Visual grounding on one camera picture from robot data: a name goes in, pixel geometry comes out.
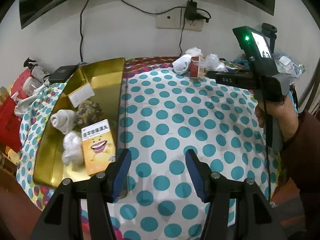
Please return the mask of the dark red sleeve forearm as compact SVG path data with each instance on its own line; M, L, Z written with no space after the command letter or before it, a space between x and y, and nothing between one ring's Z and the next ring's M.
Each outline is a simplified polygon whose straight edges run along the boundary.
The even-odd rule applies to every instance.
M294 239L319 239L319 121L303 111L279 122L284 138L281 160L299 189L305 215L306 232Z

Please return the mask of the person's right hand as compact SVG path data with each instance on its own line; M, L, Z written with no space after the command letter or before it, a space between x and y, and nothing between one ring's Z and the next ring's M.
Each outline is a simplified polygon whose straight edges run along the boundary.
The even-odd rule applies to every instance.
M278 120L283 140L285 142L289 141L295 135L299 126L298 115L292 104L291 98L286 96L281 104L272 102L264 104L263 102L259 102L255 108L255 115L260 127L263 127L265 124L265 119L263 117L265 111Z

